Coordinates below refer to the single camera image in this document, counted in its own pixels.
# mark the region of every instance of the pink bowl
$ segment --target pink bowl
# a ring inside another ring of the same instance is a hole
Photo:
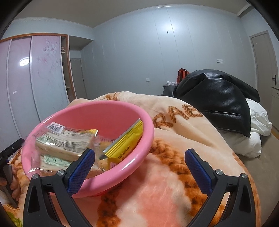
[[[136,148],[121,163],[96,177],[87,179],[74,198],[95,196],[117,185],[131,175],[143,162],[154,139],[152,119],[142,108],[121,101],[92,101],[60,110],[42,121],[29,134],[22,150],[21,161],[25,174],[31,169],[31,158],[36,156],[35,137],[51,122],[77,129],[98,129],[107,138],[117,138],[137,119],[143,121],[143,136]]]

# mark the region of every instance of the sliding wardrobe door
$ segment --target sliding wardrobe door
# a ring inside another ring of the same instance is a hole
[[[7,92],[7,59],[11,40],[0,43],[0,151],[20,138]]]
[[[30,83],[31,37],[13,39],[8,57],[8,95],[20,137],[26,138],[40,123]]]
[[[60,36],[33,36],[30,75],[41,121],[69,104],[61,60]]]

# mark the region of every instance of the metal screw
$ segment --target metal screw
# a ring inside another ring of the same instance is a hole
[[[33,179],[37,179],[38,177],[39,177],[39,174],[37,174],[37,173],[35,173],[35,174],[32,176]]]
[[[246,178],[248,177],[246,173],[242,173],[241,176],[242,176],[244,179],[246,179]]]
[[[220,170],[220,169],[216,169],[215,172],[217,173],[217,175],[222,175],[223,174],[223,171]]]
[[[57,172],[57,175],[58,175],[58,176],[62,176],[62,175],[64,175],[64,173],[65,173],[64,170],[59,170],[59,171]]]

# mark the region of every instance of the wardrobe door handle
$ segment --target wardrobe door handle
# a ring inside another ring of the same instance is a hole
[[[277,86],[276,74],[275,74],[275,77],[271,77],[271,78],[275,80],[275,86]]]

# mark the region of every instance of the patterned blanket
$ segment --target patterned blanket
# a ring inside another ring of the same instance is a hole
[[[184,162],[184,152],[189,148],[194,148],[213,169],[221,169],[226,175],[248,174],[256,205],[257,226],[260,226],[259,197],[251,175],[218,131],[194,107],[171,97],[131,92],[109,93],[96,100],[124,101],[143,108],[153,119],[155,138],[145,161],[126,180],[104,195],[75,199],[92,226],[187,226],[207,198],[200,192]],[[70,106],[89,101],[74,100]],[[19,199],[19,207],[14,209],[4,205],[18,226],[22,223],[29,184],[20,155],[19,151],[11,160],[16,182],[13,196]],[[226,193],[211,226],[220,219],[228,196]],[[69,226],[56,198],[52,196],[52,199],[62,223]]]

